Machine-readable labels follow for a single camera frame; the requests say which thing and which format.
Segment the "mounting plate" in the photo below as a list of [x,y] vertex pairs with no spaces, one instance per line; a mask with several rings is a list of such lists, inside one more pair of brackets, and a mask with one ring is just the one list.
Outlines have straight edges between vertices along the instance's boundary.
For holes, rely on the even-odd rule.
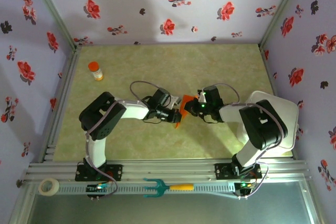
[[[122,165],[106,165],[104,172],[112,176],[116,181],[121,180],[122,176]],[[109,178],[101,175],[97,176],[97,172],[94,173],[89,170],[85,164],[77,165],[77,171],[75,176],[75,181],[89,182],[89,181],[108,181]]]
[[236,176],[232,173],[231,163],[218,163],[215,164],[215,174],[217,180],[254,179],[256,178],[256,176],[257,178],[262,178],[262,173],[259,164],[256,164],[255,167],[249,173],[243,174],[241,176]]

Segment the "bottle cap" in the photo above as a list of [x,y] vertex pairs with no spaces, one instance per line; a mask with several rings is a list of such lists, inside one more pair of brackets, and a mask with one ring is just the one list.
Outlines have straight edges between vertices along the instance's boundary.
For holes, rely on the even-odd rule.
[[96,61],[92,61],[89,63],[89,69],[91,72],[96,72],[99,70],[99,65]]

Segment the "glass panel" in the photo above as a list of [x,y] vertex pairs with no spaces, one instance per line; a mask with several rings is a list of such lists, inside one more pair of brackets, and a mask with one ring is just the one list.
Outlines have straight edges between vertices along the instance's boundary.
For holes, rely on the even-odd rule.
[[308,224],[298,182],[264,184],[248,200],[222,196],[115,195],[99,202],[84,195],[37,195],[29,223],[182,223],[182,224]]

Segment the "orange object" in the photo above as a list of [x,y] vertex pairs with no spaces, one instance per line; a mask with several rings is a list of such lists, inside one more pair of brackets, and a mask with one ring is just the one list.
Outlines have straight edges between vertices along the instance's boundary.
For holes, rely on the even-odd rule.
[[[182,102],[181,102],[181,106],[180,106],[180,114],[182,115],[182,118],[181,118],[181,121],[182,119],[185,118],[186,115],[188,115],[188,112],[186,110],[184,110],[184,106],[185,104],[188,102],[188,101],[192,101],[195,97],[192,97],[190,95],[184,95],[183,98],[182,98]],[[180,125],[181,122],[179,123],[176,123],[175,125],[175,129],[177,129],[177,127]]]
[[89,63],[89,70],[93,74],[93,77],[97,80],[100,81],[103,79],[103,72],[101,71],[99,64],[96,61],[92,61]]

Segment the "floral wallpaper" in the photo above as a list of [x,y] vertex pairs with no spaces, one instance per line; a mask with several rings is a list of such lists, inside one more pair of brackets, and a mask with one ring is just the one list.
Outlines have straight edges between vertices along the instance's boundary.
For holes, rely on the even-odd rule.
[[323,208],[335,223],[336,0],[290,0],[264,46],[280,97],[299,109],[296,151],[310,167]]
[[0,185],[6,188],[0,223],[8,223],[24,170],[40,153],[71,48],[42,0],[0,0],[0,6]]
[[259,43],[280,1],[52,0],[78,45]]

